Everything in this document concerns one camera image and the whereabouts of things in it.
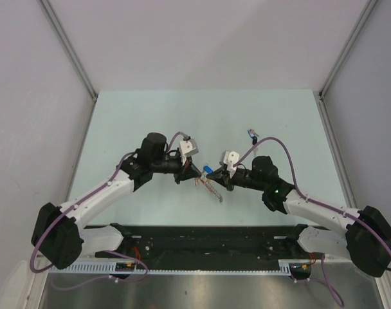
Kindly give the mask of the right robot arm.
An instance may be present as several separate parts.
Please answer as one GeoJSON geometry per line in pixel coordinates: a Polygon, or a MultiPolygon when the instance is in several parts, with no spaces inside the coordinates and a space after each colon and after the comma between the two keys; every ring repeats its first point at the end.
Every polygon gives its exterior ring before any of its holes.
{"type": "Polygon", "coordinates": [[[227,160],[207,178],[228,191],[235,187],[260,191],[269,210],[299,216],[321,226],[295,227],[286,242],[291,257],[302,258],[308,252],[329,254],[352,261],[372,277],[381,277],[390,270],[391,226],[376,208],[330,206],[300,194],[295,185],[279,177],[268,156],[254,158],[251,169],[233,167],[227,160]]]}

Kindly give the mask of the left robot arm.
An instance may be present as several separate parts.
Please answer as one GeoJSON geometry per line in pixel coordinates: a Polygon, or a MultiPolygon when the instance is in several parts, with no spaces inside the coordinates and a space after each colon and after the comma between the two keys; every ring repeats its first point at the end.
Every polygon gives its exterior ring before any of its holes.
{"type": "Polygon", "coordinates": [[[80,256],[111,251],[122,258],[132,249],[132,242],[113,225],[86,230],[88,224],[116,201],[136,192],[152,180],[154,174],[171,174],[176,183],[198,178],[200,170],[192,157],[197,154],[196,141],[183,132],[177,149],[172,148],[161,133],[149,133],[135,151],[122,156],[115,170],[105,181],[85,195],[55,206],[43,205],[38,213],[31,243],[34,250],[30,270],[36,268],[35,258],[41,253],[53,267],[64,269],[80,256]]]}

